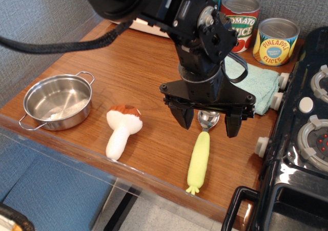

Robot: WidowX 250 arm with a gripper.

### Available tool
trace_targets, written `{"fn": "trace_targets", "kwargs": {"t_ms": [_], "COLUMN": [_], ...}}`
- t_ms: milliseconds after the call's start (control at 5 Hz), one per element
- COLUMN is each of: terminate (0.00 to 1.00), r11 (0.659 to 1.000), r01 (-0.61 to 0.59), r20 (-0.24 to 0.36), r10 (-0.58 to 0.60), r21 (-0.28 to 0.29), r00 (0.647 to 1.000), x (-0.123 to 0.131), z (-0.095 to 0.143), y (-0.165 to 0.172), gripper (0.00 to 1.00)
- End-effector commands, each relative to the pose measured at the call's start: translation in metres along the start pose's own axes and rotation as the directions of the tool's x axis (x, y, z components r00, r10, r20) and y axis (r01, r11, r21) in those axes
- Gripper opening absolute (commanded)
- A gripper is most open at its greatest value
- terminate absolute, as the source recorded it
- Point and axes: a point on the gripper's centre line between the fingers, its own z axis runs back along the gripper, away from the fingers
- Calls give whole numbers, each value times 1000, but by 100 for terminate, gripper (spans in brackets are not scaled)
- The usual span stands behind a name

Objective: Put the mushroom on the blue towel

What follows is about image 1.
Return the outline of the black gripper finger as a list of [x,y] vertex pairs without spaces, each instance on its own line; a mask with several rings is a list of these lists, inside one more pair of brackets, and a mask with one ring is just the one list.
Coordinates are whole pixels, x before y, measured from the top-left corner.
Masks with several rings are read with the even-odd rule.
[[227,136],[229,138],[236,137],[240,130],[242,123],[242,115],[241,114],[226,114],[225,115],[225,125]]
[[169,103],[172,115],[184,129],[189,129],[194,118],[194,103]]

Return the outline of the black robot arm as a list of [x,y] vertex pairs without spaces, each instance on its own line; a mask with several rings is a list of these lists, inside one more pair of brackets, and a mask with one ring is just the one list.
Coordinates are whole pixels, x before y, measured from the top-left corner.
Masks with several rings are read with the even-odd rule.
[[160,91],[178,123],[188,129],[194,110],[225,114],[229,137],[237,136],[241,123],[255,113],[254,95],[236,84],[238,77],[226,73],[225,59],[231,57],[247,67],[232,50],[237,33],[214,0],[88,0],[95,12],[114,22],[134,19],[158,26],[174,42],[179,57],[180,80],[163,83]]

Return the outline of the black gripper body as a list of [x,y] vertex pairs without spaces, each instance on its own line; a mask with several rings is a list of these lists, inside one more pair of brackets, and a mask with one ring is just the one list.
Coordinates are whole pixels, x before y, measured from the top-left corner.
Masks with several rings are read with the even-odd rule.
[[172,109],[241,113],[242,118],[255,115],[255,96],[231,83],[221,70],[211,77],[187,72],[181,80],[163,83],[159,89],[165,104]]

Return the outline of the white box behind arm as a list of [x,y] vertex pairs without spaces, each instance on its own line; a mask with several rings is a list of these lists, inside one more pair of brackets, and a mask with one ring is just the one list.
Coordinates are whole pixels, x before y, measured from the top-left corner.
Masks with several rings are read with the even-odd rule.
[[162,32],[160,30],[160,27],[150,26],[150,25],[148,25],[148,23],[146,21],[141,20],[139,18],[137,18],[136,20],[133,20],[133,23],[129,26],[129,28],[140,31],[140,32],[148,33],[148,34],[169,38],[167,33]]

